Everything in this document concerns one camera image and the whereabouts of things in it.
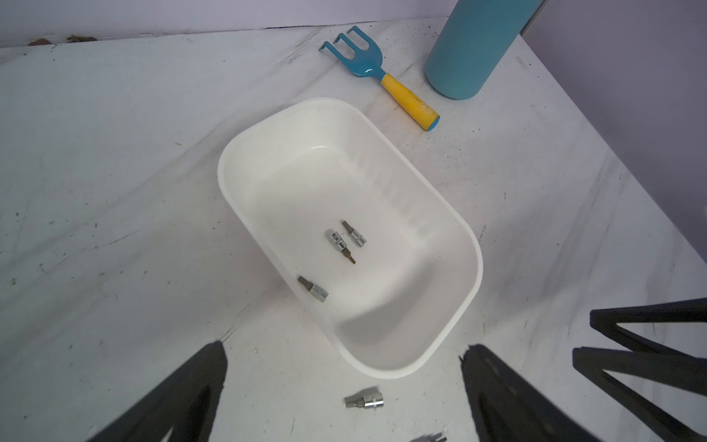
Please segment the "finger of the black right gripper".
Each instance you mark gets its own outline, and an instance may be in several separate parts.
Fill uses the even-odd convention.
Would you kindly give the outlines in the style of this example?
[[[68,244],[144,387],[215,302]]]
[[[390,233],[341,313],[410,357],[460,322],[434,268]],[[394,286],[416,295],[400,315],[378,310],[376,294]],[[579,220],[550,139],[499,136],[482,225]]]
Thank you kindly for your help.
[[[705,435],[694,431],[613,377],[615,373],[628,375],[704,397],[706,395],[704,358],[580,347],[573,350],[573,366],[662,440],[706,440]]]
[[[626,330],[622,324],[698,322],[706,322],[706,298],[642,307],[594,309],[589,318],[590,326],[611,341],[629,350],[650,354],[680,354],[680,351]]]

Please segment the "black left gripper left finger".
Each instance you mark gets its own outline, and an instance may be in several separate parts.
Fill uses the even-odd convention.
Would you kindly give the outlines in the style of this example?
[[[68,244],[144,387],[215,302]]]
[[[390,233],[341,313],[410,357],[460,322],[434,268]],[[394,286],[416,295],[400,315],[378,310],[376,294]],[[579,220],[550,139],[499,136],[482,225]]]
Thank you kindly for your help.
[[[204,346],[93,441],[207,441],[228,372],[220,341]]]

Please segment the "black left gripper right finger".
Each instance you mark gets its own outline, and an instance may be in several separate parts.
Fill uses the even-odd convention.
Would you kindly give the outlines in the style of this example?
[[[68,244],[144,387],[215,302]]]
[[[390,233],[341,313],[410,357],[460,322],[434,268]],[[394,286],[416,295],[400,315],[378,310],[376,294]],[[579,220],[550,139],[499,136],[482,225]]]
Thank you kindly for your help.
[[[596,441],[482,344],[460,357],[480,441]]]

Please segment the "silver socket bit small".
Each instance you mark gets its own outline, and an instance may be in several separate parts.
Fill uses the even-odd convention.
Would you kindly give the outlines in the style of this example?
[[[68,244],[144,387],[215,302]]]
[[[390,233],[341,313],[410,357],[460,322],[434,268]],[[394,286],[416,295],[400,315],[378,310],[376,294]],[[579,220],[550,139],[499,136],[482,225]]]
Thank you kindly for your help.
[[[447,442],[447,437],[444,433],[440,432],[418,436],[418,438],[412,439],[411,442]]]

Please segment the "white plastic storage box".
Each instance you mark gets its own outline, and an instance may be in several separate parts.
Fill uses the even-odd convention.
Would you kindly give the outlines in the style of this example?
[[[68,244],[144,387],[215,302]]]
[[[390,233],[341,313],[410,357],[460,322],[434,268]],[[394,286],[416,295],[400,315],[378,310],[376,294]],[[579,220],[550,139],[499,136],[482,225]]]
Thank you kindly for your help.
[[[308,99],[252,125],[226,145],[217,180],[320,329],[368,376],[421,368],[480,289],[482,252],[468,223],[347,102]],[[342,220],[366,238],[363,248]],[[326,301],[298,276],[326,290]]]

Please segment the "silver bit brown tip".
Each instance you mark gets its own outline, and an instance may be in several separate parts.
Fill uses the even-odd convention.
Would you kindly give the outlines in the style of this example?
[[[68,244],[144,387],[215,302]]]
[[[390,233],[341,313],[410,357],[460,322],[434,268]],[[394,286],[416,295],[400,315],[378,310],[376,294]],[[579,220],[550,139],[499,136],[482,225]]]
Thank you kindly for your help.
[[[330,243],[333,245],[333,247],[336,250],[338,250],[338,252],[340,252],[352,264],[356,264],[356,261],[353,258],[353,255],[351,254],[347,244],[345,243],[342,236],[336,230],[329,229],[326,232],[326,237],[330,241]]]

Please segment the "silver hex bit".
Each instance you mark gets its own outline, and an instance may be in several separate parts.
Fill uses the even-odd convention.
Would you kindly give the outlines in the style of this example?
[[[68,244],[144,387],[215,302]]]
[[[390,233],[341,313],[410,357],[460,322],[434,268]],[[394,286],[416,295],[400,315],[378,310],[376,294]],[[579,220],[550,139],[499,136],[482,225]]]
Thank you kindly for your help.
[[[349,237],[353,240],[353,242],[359,248],[363,248],[366,244],[366,238],[357,229],[351,226],[346,220],[342,220],[341,224],[346,230]]]

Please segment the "teal cylindrical vase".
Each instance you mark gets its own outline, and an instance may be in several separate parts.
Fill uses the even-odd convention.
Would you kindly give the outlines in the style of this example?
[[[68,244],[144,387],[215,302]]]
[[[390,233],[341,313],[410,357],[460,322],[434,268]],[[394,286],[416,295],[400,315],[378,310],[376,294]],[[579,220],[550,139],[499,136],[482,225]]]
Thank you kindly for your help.
[[[478,94],[538,10],[537,0],[460,0],[425,64],[428,83],[455,101]]]

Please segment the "blue yellow toy rake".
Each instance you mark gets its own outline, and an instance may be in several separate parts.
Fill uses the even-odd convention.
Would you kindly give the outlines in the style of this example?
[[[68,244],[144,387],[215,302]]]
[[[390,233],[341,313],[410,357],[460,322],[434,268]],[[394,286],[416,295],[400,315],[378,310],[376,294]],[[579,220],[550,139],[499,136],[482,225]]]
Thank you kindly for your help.
[[[363,49],[356,45],[349,34],[354,32],[367,43]],[[335,46],[336,42],[344,41],[353,51],[353,58],[344,56]],[[400,81],[387,73],[383,67],[383,53],[379,46],[362,29],[351,27],[346,33],[340,33],[334,42],[324,42],[320,51],[329,50],[352,74],[357,77],[373,77],[379,81],[382,88],[407,112],[425,132],[432,131],[440,120],[440,115],[426,102],[420,99]]]

